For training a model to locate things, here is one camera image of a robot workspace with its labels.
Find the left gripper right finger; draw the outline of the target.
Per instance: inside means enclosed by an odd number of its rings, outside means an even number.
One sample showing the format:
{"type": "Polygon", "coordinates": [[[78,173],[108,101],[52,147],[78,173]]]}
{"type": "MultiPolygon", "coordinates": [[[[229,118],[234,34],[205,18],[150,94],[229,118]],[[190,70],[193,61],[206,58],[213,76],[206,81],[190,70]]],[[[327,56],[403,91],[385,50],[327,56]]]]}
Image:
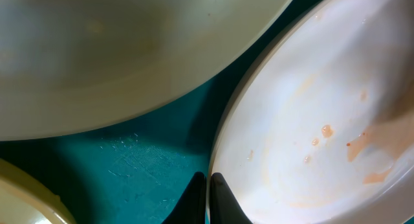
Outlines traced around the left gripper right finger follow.
{"type": "Polygon", "coordinates": [[[209,208],[211,224],[252,224],[218,172],[210,178],[209,208]]]}

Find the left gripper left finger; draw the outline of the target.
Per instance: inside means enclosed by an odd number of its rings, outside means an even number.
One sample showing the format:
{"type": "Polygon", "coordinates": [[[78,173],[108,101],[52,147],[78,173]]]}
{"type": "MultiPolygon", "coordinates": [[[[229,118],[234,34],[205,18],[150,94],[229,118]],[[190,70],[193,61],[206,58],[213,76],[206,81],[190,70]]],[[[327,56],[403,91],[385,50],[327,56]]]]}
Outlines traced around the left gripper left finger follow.
{"type": "Polygon", "coordinates": [[[206,176],[196,172],[162,224],[205,224],[205,215],[206,176]]]}

